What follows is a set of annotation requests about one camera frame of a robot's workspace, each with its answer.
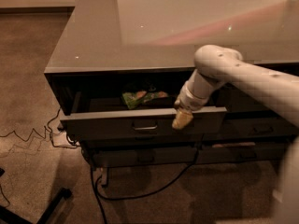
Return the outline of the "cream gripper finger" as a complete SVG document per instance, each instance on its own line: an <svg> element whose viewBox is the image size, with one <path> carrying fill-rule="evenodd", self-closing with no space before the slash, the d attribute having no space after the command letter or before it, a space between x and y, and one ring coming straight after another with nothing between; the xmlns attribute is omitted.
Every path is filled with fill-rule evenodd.
<svg viewBox="0 0 299 224"><path fill-rule="evenodd" d="M185 109L178 109L177 114L172 122L172 127L176 130L182 130L193 120L191 111Z"/></svg>

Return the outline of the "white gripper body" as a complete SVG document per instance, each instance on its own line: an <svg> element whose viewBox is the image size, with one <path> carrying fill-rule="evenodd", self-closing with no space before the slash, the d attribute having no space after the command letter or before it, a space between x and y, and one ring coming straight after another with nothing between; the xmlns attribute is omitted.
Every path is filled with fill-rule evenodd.
<svg viewBox="0 0 299 224"><path fill-rule="evenodd" d="M175 109L182 108L189 111L200 110L206 103L207 98L198 98L188 88L188 81L182 86L177 100L174 103Z"/></svg>

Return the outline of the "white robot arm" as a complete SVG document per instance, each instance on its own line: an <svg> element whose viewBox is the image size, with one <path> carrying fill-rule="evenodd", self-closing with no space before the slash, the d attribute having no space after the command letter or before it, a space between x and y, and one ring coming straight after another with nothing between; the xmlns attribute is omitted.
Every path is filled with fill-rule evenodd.
<svg viewBox="0 0 299 224"><path fill-rule="evenodd" d="M185 128L192 113L204 107L211 94L226 83L242 90L285 120L299 127L299 77L243 61L235 49L205 45L194 53L194 71L184 83L172 127ZM299 224L299 137L288 148L279 177L274 207L275 224Z"/></svg>

